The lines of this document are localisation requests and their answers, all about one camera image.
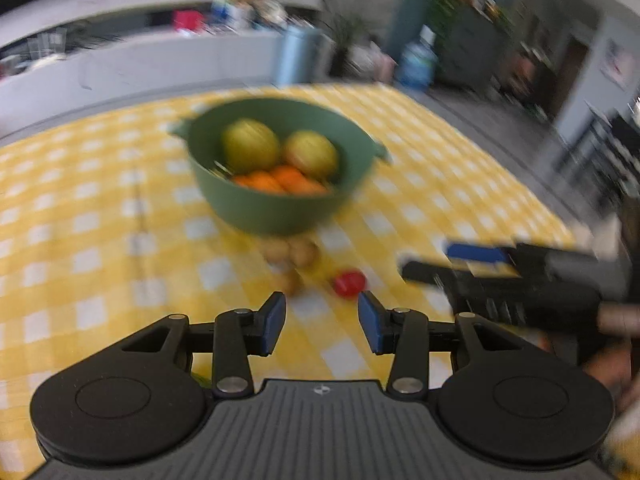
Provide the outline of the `red cherry tomato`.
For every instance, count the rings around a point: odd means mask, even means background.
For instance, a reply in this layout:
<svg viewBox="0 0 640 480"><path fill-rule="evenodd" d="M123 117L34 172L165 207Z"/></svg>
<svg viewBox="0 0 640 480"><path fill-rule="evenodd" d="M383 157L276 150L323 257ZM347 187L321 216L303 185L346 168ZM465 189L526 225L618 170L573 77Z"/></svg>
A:
<svg viewBox="0 0 640 480"><path fill-rule="evenodd" d="M332 288L339 297L354 298L367 288L367 278L359 270L346 270L333 279Z"/></svg>

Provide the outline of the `green colander bowl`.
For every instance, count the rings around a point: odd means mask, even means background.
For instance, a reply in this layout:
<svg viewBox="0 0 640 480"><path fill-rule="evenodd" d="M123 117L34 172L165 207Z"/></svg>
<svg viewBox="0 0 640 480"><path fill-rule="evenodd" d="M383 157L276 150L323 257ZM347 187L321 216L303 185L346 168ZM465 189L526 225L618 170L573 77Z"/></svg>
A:
<svg viewBox="0 0 640 480"><path fill-rule="evenodd" d="M320 181L324 195L266 194L243 188L231 181L221 136L239 119L262 122L283 144L292 133L312 130L328 138L340 155L337 175ZM306 232L329 219L354 196L374 164L390 160L387 148L363 128L326 107L296 99L237 98L209 107L204 113L183 119L170 128L186 144L196 183L213 212L235 229L265 236L288 236Z"/></svg>

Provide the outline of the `yellow checkered tablecloth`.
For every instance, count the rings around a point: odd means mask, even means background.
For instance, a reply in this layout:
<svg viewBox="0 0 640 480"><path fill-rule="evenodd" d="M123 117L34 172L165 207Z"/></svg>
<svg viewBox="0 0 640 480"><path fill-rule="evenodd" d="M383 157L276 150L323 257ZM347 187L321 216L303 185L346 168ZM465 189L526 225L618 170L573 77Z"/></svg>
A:
<svg viewBox="0 0 640 480"><path fill-rule="evenodd" d="M288 303L277 349L256 379L386 376L354 304L330 281L364 273L388 306L446 320L440 292L401 281L403 254L441 259L450 240L570 246L572 232L490 155L385 86L293 87L390 150L355 197L313 233L321 255ZM155 101L49 129L1 152L1 474L42 461L32 393L58 370L172 312L193 322L258 307L273 274L258 241L227 226L194 181L174 122L227 92Z"/></svg>

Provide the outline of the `green-yellow lemon left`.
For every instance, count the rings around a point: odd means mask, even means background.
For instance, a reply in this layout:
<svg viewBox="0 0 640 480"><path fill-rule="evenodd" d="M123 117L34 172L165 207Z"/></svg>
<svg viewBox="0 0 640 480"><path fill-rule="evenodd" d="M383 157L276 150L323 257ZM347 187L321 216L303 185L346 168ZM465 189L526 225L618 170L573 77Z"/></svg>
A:
<svg viewBox="0 0 640 480"><path fill-rule="evenodd" d="M269 170L280 160L278 136L262 122L239 119L221 136L227 168L232 174Z"/></svg>

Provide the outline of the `yellow lemon right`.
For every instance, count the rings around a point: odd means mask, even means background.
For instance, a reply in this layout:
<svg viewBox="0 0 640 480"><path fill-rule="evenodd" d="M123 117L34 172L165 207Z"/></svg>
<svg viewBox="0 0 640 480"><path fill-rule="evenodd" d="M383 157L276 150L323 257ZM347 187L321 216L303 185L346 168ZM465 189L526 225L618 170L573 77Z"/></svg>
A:
<svg viewBox="0 0 640 480"><path fill-rule="evenodd" d="M324 181L337 175L340 155L333 143L312 130L292 133L283 144L283 159L305 176Z"/></svg>

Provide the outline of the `blue water jug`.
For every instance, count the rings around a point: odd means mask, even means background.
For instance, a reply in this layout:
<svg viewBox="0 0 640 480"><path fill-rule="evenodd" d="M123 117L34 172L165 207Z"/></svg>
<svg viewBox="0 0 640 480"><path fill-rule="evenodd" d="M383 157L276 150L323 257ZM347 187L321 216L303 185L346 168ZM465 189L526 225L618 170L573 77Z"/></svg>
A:
<svg viewBox="0 0 640 480"><path fill-rule="evenodd" d="M423 25L419 38L406 45L398 66L397 81L401 86L420 91L431 87L437 65L435 39L435 33Z"/></svg>

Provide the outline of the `pink bag on floor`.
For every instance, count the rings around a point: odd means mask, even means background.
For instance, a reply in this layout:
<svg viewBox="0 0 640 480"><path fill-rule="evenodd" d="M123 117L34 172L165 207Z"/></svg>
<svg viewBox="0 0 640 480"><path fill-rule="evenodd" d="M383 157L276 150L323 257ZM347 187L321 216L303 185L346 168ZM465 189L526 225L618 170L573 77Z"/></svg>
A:
<svg viewBox="0 0 640 480"><path fill-rule="evenodd" d="M376 63L375 80L382 84L391 84L394 80L396 61L388 54L381 53Z"/></svg>

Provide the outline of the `potted plant right floor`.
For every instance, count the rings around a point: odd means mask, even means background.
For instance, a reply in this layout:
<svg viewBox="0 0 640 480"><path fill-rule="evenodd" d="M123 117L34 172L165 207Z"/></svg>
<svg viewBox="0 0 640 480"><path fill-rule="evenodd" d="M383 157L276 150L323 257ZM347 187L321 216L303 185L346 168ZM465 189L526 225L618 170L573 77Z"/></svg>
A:
<svg viewBox="0 0 640 480"><path fill-rule="evenodd" d="M357 11L339 8L335 3L330 3L330 0L319 2L323 14L321 23L334 43L328 75L331 78L342 78L350 49L362 35L367 35L371 22Z"/></svg>

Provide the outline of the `white marble TV cabinet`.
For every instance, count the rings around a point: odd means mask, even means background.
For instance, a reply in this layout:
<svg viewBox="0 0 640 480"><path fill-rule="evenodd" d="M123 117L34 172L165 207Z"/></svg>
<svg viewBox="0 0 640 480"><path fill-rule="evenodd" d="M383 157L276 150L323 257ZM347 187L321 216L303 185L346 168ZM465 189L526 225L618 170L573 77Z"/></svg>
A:
<svg viewBox="0 0 640 480"><path fill-rule="evenodd" d="M13 136L106 103L268 82L281 40L277 32L254 30L191 36L150 32L81 50L1 81L1 134Z"/></svg>

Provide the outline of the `red box on cabinet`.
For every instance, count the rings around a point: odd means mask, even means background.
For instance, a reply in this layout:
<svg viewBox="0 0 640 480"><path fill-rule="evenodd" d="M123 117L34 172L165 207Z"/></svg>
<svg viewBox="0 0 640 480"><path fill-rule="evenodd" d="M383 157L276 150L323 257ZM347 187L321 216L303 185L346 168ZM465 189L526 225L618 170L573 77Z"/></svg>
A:
<svg viewBox="0 0 640 480"><path fill-rule="evenodd" d="M172 14L172 26L177 32L198 34L205 28L205 18L198 10L175 10Z"/></svg>

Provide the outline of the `plush toy bouquet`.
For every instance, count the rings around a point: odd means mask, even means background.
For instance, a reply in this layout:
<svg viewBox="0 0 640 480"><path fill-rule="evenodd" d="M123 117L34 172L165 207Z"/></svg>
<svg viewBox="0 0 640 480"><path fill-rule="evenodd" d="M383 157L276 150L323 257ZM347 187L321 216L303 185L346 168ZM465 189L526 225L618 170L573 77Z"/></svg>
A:
<svg viewBox="0 0 640 480"><path fill-rule="evenodd" d="M288 20L284 0L212 0L210 24L235 32L281 29Z"/></svg>

